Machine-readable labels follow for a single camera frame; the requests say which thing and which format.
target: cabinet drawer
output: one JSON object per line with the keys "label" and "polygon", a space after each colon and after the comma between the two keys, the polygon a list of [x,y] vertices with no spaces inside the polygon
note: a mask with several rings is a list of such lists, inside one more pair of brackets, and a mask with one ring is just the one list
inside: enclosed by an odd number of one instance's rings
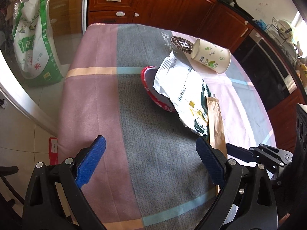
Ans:
{"label": "cabinet drawer", "polygon": [[88,25],[92,23],[107,23],[107,24],[124,24],[132,23],[133,12],[122,11],[125,13],[124,16],[117,16],[118,11],[97,11],[88,13]]}
{"label": "cabinet drawer", "polygon": [[138,0],[90,0],[90,11],[134,11]]}

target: cup rim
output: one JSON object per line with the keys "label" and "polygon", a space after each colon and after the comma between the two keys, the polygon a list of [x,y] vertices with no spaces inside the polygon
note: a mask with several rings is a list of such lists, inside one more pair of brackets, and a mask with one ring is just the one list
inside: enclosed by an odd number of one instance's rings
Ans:
{"label": "cup rim", "polygon": [[191,52],[191,58],[192,59],[194,59],[196,57],[196,55],[198,54],[200,44],[201,44],[201,40],[198,38],[195,41],[194,46],[192,48],[192,52]]}

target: paper cup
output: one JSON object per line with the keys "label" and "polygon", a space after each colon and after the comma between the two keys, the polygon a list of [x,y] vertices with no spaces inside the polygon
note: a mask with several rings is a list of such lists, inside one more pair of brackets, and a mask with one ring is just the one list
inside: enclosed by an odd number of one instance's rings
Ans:
{"label": "paper cup", "polygon": [[231,53],[226,48],[197,39],[192,48],[191,58],[217,73],[224,73],[230,65]]}

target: rice bag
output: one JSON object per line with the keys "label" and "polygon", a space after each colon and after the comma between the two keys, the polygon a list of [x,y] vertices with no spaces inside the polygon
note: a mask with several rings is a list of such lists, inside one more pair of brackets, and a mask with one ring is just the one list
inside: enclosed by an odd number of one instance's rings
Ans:
{"label": "rice bag", "polygon": [[13,45],[28,86],[50,85],[63,75],[52,37],[49,0],[20,0],[13,14]]}

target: blue gripper pad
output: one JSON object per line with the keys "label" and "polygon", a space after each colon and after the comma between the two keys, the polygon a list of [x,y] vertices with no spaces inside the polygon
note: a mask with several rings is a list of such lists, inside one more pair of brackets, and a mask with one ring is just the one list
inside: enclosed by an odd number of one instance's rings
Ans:
{"label": "blue gripper pad", "polygon": [[106,139],[103,136],[98,136],[77,168],[76,184],[79,188],[81,188],[83,184],[89,182],[105,150]]}
{"label": "blue gripper pad", "polygon": [[214,154],[213,148],[204,139],[199,137],[196,140],[196,151],[207,168],[213,183],[223,188],[225,184],[224,168]]}

